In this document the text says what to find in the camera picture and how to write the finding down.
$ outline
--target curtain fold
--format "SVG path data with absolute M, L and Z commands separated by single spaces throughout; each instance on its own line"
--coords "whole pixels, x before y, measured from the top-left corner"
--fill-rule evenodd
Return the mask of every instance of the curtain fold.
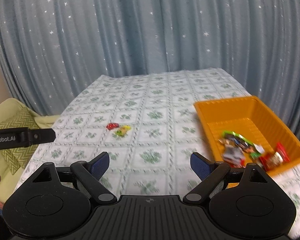
M 102 74 L 219 67 L 295 131 L 300 0 L 0 0 L 0 63 L 40 114 Z

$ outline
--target tablecloth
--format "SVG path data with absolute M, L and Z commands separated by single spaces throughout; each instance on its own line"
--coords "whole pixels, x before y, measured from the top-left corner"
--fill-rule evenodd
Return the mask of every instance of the tablecloth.
M 249 93 L 222 69 L 122 78 L 103 75 L 61 114 L 53 125 L 55 142 L 38 147 L 16 188 L 44 162 L 69 166 L 107 151 L 110 167 L 100 182 L 117 197 L 178 194 L 182 198 L 200 182 L 190 168 L 191 153 L 213 160 L 193 103 L 239 96 Z M 106 129 L 109 122 L 132 129 L 120 137 Z M 300 235 L 300 165 L 274 179 L 297 207 L 290 232 L 295 238 Z

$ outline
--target green chevron pillow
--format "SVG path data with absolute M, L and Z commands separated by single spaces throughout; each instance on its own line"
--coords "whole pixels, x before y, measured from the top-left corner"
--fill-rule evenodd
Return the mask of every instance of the green chevron pillow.
M 13 117 L 0 123 L 0 129 L 7 128 L 18 128 L 18 127 L 29 127 L 30 129 L 39 129 L 38 125 L 34 121 L 27 108 L 21 109 Z M 25 168 L 28 164 L 31 156 L 35 152 L 38 145 L 32 145 L 27 148 L 14 148 L 1 150 L 3 158 L 8 163 L 11 174 L 15 174 L 16 171 L 21 167 Z

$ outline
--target red candy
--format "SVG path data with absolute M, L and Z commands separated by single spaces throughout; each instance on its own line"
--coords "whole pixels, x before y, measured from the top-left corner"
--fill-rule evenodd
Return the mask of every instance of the red candy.
M 108 123 L 106 127 L 107 127 L 108 130 L 112 130 L 114 128 L 120 127 L 120 125 L 118 123 L 111 122 L 111 123 Z

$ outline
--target orange plastic bin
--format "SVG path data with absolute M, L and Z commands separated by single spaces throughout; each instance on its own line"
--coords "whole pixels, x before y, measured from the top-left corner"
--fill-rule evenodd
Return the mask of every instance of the orange plastic bin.
M 290 162 L 268 172 L 277 175 L 300 163 L 300 142 L 290 129 L 257 97 L 231 98 L 194 103 L 216 161 L 221 161 L 225 147 L 219 143 L 222 132 L 235 131 L 266 152 L 274 152 L 281 142 Z M 246 163 L 252 162 L 245 154 Z

